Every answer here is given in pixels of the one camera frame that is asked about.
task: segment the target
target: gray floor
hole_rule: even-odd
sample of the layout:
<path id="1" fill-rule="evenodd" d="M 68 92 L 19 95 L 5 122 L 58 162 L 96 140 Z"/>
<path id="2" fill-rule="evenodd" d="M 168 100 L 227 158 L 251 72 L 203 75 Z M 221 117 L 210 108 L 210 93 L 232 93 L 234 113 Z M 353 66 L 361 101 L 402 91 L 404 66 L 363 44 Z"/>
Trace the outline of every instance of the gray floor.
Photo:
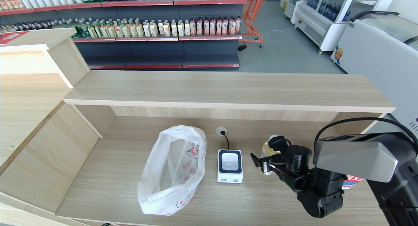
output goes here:
<path id="1" fill-rule="evenodd" d="M 260 49 L 258 43 L 248 43 L 245 50 L 238 52 L 239 72 L 345 73 L 330 59 L 332 52 L 319 55 L 318 46 L 302 31 L 294 29 L 294 24 L 280 8 L 279 0 L 264 1 L 254 26 L 260 34 L 266 34 L 264 46 Z"/>

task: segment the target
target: orange shopping cart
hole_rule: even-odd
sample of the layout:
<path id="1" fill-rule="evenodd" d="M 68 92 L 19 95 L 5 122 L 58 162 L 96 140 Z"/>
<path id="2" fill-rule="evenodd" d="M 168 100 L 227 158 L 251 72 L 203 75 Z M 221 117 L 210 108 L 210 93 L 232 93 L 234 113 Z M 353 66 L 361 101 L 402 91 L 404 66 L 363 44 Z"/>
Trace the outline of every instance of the orange shopping cart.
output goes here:
<path id="1" fill-rule="evenodd" d="M 253 25 L 258 11 L 261 8 L 264 0 L 247 0 L 245 12 L 243 15 L 244 24 L 247 26 L 247 32 L 242 33 L 243 36 L 254 35 L 254 40 L 243 39 L 240 42 L 260 43 L 260 48 L 263 47 L 263 36 L 258 33 L 258 29 Z"/>

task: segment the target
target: chest freezer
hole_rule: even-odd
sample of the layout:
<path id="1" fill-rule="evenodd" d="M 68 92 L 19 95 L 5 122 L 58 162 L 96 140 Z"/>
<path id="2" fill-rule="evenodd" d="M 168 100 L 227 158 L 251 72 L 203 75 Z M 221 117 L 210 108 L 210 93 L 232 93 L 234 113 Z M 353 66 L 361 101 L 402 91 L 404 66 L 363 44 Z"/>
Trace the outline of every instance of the chest freezer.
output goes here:
<path id="1" fill-rule="evenodd" d="M 418 136 L 418 24 L 395 12 L 351 19 L 331 55 L 348 74 L 363 74 L 391 100 L 392 115 Z"/>

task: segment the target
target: plastic bag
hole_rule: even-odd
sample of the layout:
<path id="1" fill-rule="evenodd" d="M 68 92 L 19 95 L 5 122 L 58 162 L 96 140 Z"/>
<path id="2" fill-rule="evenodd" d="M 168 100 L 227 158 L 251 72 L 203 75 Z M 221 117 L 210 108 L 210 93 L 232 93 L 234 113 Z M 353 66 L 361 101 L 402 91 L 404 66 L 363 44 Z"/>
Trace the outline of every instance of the plastic bag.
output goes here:
<path id="1" fill-rule="evenodd" d="M 187 205 L 205 174 L 205 155 L 203 130 L 173 126 L 162 131 L 138 183 L 142 212 L 170 216 Z"/>

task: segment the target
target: white wall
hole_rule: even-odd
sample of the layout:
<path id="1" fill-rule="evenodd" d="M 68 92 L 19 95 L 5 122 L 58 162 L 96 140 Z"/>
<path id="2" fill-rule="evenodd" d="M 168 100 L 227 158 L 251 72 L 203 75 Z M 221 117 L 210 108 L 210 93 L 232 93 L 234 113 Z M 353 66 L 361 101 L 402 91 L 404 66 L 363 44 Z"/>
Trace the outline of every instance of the white wall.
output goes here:
<path id="1" fill-rule="evenodd" d="M 388 11 L 396 11 L 401 16 L 418 23 L 418 0 L 393 0 Z"/>

